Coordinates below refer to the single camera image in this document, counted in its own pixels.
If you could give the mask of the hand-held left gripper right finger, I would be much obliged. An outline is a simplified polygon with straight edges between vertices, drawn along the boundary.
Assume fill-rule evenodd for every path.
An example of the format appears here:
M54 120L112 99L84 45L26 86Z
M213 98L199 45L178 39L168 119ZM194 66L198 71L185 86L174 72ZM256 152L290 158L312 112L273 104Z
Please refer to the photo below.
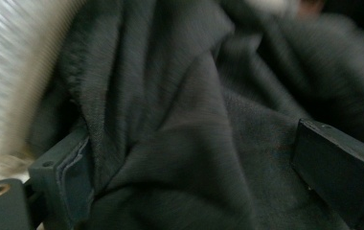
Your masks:
M364 143L317 121L298 123L291 165L352 229L364 229Z

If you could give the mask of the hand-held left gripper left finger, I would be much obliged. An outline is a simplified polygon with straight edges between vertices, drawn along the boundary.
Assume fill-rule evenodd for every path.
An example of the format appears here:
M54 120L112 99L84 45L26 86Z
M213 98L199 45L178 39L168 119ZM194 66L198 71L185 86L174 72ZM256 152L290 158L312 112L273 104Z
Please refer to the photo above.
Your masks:
M45 230L75 230L86 221L94 197L91 146L85 127L80 127L29 167L36 192L45 196L47 217Z

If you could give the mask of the white mesh laundry bag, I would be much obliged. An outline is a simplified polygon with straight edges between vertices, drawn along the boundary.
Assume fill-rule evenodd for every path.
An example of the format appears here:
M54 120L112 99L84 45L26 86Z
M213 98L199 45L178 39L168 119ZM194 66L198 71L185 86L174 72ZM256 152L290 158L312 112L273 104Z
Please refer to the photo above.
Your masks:
M66 33L87 0L0 0L0 180L25 180L26 138Z

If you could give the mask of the dark grey cloth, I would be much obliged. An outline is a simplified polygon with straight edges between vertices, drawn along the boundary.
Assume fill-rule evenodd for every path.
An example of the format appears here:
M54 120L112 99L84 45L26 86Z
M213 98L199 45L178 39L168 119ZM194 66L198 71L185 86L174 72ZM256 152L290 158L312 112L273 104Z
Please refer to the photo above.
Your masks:
M347 230L292 170L310 118L364 142L364 31L244 0L88 0L29 142L89 131L88 230Z

